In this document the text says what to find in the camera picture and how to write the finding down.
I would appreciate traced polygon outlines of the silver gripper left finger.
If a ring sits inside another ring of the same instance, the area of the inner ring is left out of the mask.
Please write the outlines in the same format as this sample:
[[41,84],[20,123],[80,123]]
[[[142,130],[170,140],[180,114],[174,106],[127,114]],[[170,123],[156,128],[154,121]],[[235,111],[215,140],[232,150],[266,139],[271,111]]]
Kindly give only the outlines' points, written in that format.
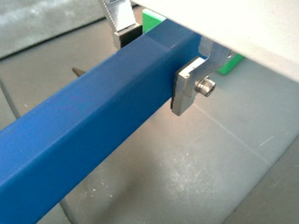
[[115,46],[120,49],[143,34],[143,26],[136,22],[130,0],[97,1],[112,28]]

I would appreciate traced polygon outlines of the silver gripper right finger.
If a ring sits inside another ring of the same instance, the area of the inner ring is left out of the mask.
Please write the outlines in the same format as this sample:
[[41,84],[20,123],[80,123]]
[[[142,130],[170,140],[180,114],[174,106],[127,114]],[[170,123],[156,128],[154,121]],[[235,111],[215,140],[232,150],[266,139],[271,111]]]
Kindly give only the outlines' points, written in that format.
[[216,83],[210,75],[235,56],[234,51],[206,37],[200,38],[199,53],[204,58],[196,57],[175,74],[171,109],[178,116],[192,105],[196,94],[211,95]]

